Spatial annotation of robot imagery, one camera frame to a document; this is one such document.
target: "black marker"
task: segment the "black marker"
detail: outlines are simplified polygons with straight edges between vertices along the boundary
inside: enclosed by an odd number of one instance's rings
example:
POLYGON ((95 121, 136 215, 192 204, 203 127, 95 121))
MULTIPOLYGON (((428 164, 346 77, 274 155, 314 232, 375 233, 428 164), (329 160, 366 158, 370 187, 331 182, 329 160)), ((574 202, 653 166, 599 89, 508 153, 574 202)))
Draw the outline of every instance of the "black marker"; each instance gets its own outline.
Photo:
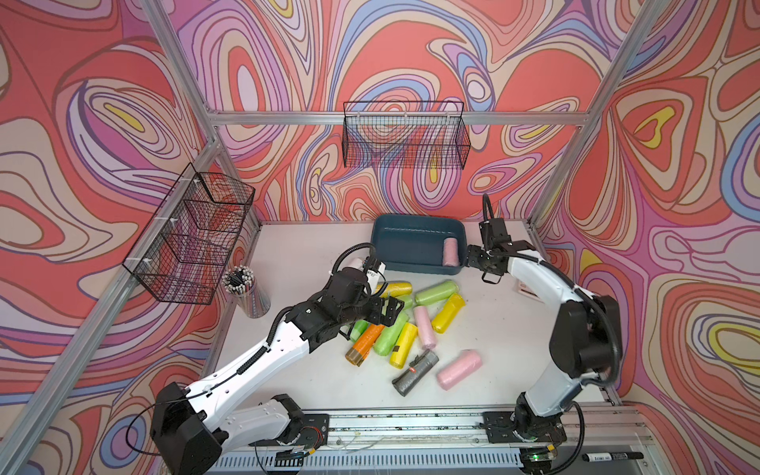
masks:
POLYGON ((583 454, 584 462, 609 462, 613 460, 641 460, 644 454, 641 452, 597 452, 595 454, 583 454))

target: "colorful swirl wallpaper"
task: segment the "colorful swirl wallpaper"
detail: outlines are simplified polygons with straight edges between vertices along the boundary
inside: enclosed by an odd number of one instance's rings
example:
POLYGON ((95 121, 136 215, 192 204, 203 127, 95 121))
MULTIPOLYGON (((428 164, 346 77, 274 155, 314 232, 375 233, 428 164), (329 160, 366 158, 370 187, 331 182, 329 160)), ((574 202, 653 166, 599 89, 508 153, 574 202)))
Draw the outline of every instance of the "colorful swirl wallpaper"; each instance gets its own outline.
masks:
MULTIPOLYGON (((0 436, 204 145, 138 2, 0 2, 0 436)), ((126 418, 198 377, 224 304, 135 291, 24 473, 147 472, 126 418)))
POLYGON ((622 310, 674 473, 760 473, 760 2, 671 2, 540 234, 622 310))
MULTIPOLYGON (((584 111, 638 1, 187 0, 170 17, 212 110, 343 110, 458 99, 466 110, 584 111)), ((526 218, 572 135, 473 125, 463 170, 346 169, 342 127, 220 129, 262 220, 476 217, 480 194, 526 218)))
MULTIPOLYGON (((585 111, 639 0, 162 0, 211 109, 459 99, 585 111)), ((674 473, 760 473, 760 3, 673 0, 540 233, 621 303, 620 394, 674 473)), ((345 169, 341 127, 219 133, 263 220, 530 214, 572 135, 472 125, 465 170, 345 169)), ((203 148, 140 0, 0 2, 0 436, 203 148)), ((252 239, 245 228, 235 251, 252 239)), ((24 475, 152 473, 124 443, 167 382, 198 377, 226 300, 140 290, 24 475)), ((152 450, 147 422, 131 440, 152 450)))

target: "black wire basket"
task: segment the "black wire basket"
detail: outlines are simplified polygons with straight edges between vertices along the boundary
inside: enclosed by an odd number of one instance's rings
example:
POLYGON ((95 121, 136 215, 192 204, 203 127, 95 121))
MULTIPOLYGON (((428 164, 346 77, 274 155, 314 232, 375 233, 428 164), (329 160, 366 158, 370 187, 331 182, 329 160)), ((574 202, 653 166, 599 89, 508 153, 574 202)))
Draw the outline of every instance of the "black wire basket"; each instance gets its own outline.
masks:
POLYGON ((210 305, 254 193, 223 173, 195 172, 138 264, 124 266, 160 302, 210 305))
POLYGON ((461 101, 357 100, 343 108, 345 167, 463 169, 467 162, 461 101))

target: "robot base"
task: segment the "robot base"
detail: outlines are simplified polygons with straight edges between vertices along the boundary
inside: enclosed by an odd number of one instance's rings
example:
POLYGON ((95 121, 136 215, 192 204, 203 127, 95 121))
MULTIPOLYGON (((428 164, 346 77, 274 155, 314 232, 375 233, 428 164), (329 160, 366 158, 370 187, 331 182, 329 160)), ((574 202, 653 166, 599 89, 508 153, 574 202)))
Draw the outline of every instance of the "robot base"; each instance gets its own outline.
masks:
MULTIPOLYGON (((514 423, 512 422, 511 411, 504 412, 485 412, 483 413, 483 422, 486 424, 486 434, 488 442, 492 444, 519 443, 526 442, 525 439, 515 434, 514 423)), ((546 442, 554 445, 562 444, 567 441, 565 428, 559 422, 559 416, 542 418, 547 419, 545 432, 536 434, 536 439, 530 442, 546 442)))
MULTIPOLYGON (((328 443, 328 431, 330 430, 330 415, 329 414, 303 414, 302 424, 304 429, 309 427, 316 428, 321 437, 313 429, 301 430, 296 441, 291 445, 303 445, 305 447, 318 447, 319 445, 325 445, 328 443)), ((260 440, 255 443, 258 447, 268 447, 273 445, 280 445, 276 440, 260 440)))

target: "pink trash bag roll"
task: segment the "pink trash bag roll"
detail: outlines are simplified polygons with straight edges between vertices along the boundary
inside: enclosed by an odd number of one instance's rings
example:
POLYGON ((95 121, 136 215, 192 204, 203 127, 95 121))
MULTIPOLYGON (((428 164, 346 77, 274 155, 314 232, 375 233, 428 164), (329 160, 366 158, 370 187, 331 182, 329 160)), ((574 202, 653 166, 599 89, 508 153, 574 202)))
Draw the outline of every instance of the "pink trash bag roll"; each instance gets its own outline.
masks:
POLYGON ((446 238, 443 240, 443 265, 450 268, 459 267, 457 238, 446 238))
POLYGON ((475 350, 465 350, 450 365, 442 369, 436 378, 438 384, 448 391, 457 385, 461 380, 473 374, 483 365, 480 355, 475 350))
POLYGON ((435 338, 435 333, 432 332, 432 325, 430 324, 430 316, 428 315, 427 307, 414 307, 414 321, 417 323, 417 337, 420 339, 423 348, 425 350, 432 350, 435 348, 438 339, 435 338))

